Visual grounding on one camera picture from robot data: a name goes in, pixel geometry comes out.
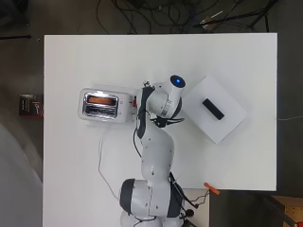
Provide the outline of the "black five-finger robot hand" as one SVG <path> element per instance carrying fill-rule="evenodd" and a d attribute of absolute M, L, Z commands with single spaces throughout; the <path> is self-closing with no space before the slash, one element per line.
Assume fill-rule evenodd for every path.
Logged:
<path fill-rule="evenodd" d="M 153 91 L 153 86 L 145 85 L 136 96 L 137 118 L 140 120 L 140 122 L 145 122 L 146 116 L 149 114 L 147 101 Z"/>

